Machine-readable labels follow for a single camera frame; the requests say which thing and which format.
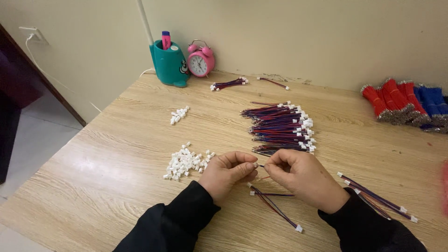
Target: power outlet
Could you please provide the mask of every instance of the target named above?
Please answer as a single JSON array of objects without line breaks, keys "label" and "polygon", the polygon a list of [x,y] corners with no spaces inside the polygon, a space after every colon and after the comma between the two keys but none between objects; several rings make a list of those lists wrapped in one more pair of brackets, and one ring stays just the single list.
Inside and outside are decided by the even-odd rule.
[{"label": "power outlet", "polygon": [[30,42],[39,44],[48,44],[47,40],[43,37],[39,29],[35,27],[22,27],[22,26],[19,27],[19,29],[25,36],[25,39],[28,39],[31,34],[34,34],[34,36],[30,39]]}]

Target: teal pen holder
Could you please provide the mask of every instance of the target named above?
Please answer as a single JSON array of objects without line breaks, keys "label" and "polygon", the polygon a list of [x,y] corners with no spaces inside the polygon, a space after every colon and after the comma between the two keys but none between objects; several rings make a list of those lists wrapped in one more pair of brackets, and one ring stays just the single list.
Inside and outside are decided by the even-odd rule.
[{"label": "teal pen holder", "polygon": [[181,48],[171,42],[170,48],[163,50],[162,40],[149,46],[152,62],[157,78],[165,84],[175,87],[186,87],[190,72]]}]

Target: finger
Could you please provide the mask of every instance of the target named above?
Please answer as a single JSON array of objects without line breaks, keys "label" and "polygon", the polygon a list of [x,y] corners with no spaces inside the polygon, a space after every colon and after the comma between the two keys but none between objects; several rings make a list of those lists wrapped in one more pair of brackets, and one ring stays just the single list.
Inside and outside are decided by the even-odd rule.
[{"label": "finger", "polygon": [[290,182],[290,176],[282,168],[275,164],[265,164],[264,169],[267,171],[272,180],[279,183],[283,187],[288,188],[287,185]]},{"label": "finger", "polygon": [[227,152],[219,155],[218,158],[227,166],[228,169],[245,162],[256,162],[258,158],[245,152]]},{"label": "finger", "polygon": [[237,182],[245,176],[249,175],[252,171],[254,171],[257,167],[252,162],[246,162],[239,164],[233,168],[231,168],[230,174],[233,182]]},{"label": "finger", "polygon": [[244,178],[238,180],[237,183],[243,183],[243,182],[250,182],[255,179],[255,177],[258,175],[257,170],[253,170],[249,175],[245,176]]},{"label": "finger", "polygon": [[287,163],[289,166],[292,166],[295,162],[298,162],[303,155],[306,155],[306,153],[296,150],[280,149],[266,161],[266,164],[282,166],[283,163]]}]

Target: wooden table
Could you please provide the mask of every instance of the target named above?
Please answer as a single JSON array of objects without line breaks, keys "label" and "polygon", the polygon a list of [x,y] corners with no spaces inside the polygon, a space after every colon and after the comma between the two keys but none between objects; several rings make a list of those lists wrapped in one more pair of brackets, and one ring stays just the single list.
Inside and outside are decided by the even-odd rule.
[{"label": "wooden table", "polygon": [[[286,91],[249,78],[246,86],[210,92],[211,82],[235,78],[215,73],[191,78],[189,87],[180,89],[143,75],[1,206],[0,222],[58,252],[111,251],[148,207],[168,204],[199,178],[193,171],[180,182],[162,179],[171,153],[188,141],[195,152],[250,152],[250,120],[239,112],[258,107],[250,101],[290,100],[313,118],[315,154],[337,181],[342,184],[336,172],[343,172],[404,205],[418,224],[392,216],[430,251],[448,248],[448,219],[440,203],[448,136],[377,123],[368,101],[353,91],[297,83],[288,83]],[[186,105],[187,116],[169,125],[170,112]],[[265,174],[261,169],[260,176]],[[266,192],[284,191],[270,179],[254,184]],[[275,201],[303,234],[240,185],[200,233],[196,250],[339,251],[336,232],[316,209],[295,198]]]}]

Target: black sleeve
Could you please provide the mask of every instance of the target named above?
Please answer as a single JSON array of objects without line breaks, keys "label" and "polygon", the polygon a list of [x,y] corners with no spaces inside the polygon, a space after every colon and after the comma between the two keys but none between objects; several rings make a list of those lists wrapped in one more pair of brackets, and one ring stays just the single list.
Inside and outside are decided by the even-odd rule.
[{"label": "black sleeve", "polygon": [[350,199],[334,214],[318,210],[336,229],[343,252],[426,252],[425,246],[401,222],[388,220],[367,205],[352,188]]},{"label": "black sleeve", "polygon": [[193,251],[198,233],[219,210],[210,194],[192,181],[170,204],[149,208],[114,252]]}]

